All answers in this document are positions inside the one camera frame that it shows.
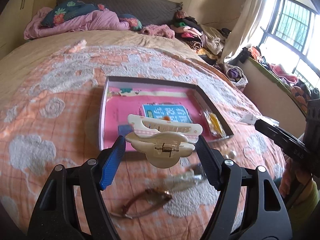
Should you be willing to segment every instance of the pink bedding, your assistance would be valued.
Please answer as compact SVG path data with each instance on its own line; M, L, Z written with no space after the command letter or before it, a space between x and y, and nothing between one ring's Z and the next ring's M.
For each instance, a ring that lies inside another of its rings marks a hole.
M104 11L93 11L87 15L63 22L53 28L41 26L41 21L51 10L49 7L43 7L37 12L24 30L23 36L25 40L48 37L66 32L92 30L125 31L130 29L128 22L119 22L117 14L108 9L104 9Z

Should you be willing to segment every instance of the blue rectangle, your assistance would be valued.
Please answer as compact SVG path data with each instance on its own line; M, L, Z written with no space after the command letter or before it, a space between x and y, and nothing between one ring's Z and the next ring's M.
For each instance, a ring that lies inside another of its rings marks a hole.
M192 123L187 109L182 105L142 105L144 115L150 118L163 119L169 116L170 121Z

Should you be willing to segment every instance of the gray quilted headboard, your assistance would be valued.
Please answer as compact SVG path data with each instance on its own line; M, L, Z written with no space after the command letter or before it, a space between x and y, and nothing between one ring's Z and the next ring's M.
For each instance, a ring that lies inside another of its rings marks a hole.
M65 0L57 0L57 5ZM102 3L116 14L129 13L137 17L142 25L171 24L173 15L182 9L182 2L168 0L82 0L85 3Z

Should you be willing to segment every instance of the white curtain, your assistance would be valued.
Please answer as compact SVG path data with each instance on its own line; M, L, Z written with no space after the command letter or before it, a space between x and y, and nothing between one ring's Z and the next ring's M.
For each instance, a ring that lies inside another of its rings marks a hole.
M259 26L266 2L267 0L245 0L240 17L226 39L220 63L234 59L248 44L249 39Z

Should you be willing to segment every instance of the dark green pillow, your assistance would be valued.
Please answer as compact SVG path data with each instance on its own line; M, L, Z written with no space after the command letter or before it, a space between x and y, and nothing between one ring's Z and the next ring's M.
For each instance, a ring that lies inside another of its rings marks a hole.
M66 0L50 11L42 20L41 25L55 27L65 21L81 15L86 15L95 10L104 10L104 5L86 4L81 0Z

